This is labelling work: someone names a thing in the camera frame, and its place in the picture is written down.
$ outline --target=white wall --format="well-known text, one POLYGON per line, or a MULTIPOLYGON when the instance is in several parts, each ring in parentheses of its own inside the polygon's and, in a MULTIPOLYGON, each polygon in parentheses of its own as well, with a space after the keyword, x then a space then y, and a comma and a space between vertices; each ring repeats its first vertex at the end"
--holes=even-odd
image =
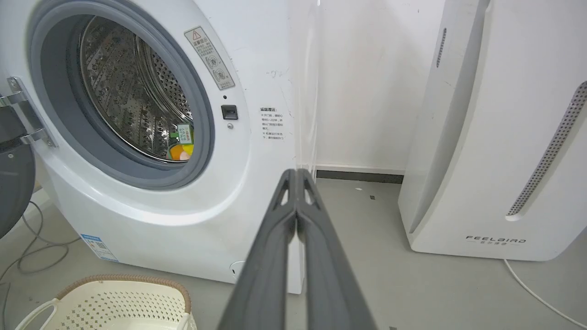
POLYGON ((318 169, 403 174, 444 0, 322 0, 318 169))

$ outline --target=side vent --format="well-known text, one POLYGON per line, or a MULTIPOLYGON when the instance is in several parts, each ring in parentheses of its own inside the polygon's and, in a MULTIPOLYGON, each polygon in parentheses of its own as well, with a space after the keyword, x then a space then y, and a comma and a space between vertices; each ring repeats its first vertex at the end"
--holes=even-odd
POLYGON ((442 49, 444 48, 444 41, 446 40, 446 28, 442 32, 442 41, 440 42, 440 48, 438 49, 438 57, 436 58, 436 67, 440 65, 440 57, 442 56, 442 49))
POLYGON ((509 215, 516 215, 518 214, 526 202, 550 168, 554 158, 558 154, 559 150, 561 149, 563 143, 565 143, 566 137, 569 135, 569 132, 573 128, 577 117, 579 116, 583 106, 585 105, 585 101, 587 100, 587 82, 583 82, 579 88, 575 91, 571 103, 567 108, 564 117, 561 120, 561 123, 558 125, 556 133, 552 138, 548 148, 546 149, 540 163, 532 173, 530 180, 516 199, 514 205, 510 208, 508 212, 509 215))

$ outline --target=gray floor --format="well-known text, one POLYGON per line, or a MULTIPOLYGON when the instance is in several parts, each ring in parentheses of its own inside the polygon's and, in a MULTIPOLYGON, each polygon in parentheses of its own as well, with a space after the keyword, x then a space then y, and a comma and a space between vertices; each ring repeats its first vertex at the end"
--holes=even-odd
MULTIPOLYGON (((526 293, 500 260, 411 251, 397 209, 399 185, 318 179, 318 188, 381 330, 578 329, 526 293)), ((75 236, 54 207, 45 210, 45 218, 44 237, 64 241, 75 236)), ((0 240, 0 269, 18 257, 30 239, 26 228, 19 227, 0 240)), ((24 262, 23 267, 42 265, 60 254, 59 250, 48 249, 24 262)), ((538 295, 585 323, 586 256, 587 234, 583 233, 552 261, 511 264, 538 295)), ((200 330, 215 329, 232 290, 230 284, 102 261, 78 242, 72 244, 70 254, 59 265, 49 270, 33 275, 10 270, 5 278, 12 283, 8 329, 14 329, 38 304, 73 281, 113 272, 181 282, 190 291, 200 330)), ((288 297, 288 329, 306 328, 304 299, 303 294, 288 297)))

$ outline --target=door hinge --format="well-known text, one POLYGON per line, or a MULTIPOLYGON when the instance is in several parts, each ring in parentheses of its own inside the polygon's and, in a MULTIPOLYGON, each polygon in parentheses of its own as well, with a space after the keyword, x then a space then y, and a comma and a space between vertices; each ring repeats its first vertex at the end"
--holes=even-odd
POLYGON ((47 130, 38 109, 31 103, 29 93, 20 78, 10 77, 7 80, 12 94, 0 97, 0 109, 12 106, 25 126, 26 134, 19 138, 21 143, 31 144, 35 141, 43 140, 49 147, 56 147, 55 140, 47 130))

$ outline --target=black baseboard strip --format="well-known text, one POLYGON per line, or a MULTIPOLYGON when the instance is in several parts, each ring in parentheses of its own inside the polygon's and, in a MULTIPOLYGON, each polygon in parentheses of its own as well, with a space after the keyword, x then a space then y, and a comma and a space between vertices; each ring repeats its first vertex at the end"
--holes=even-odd
POLYGON ((316 171, 316 177, 323 179, 338 179, 338 180, 355 180, 381 183, 397 183, 403 182, 403 176, 396 174, 378 174, 378 173, 358 173, 358 172, 340 172, 340 171, 316 171))

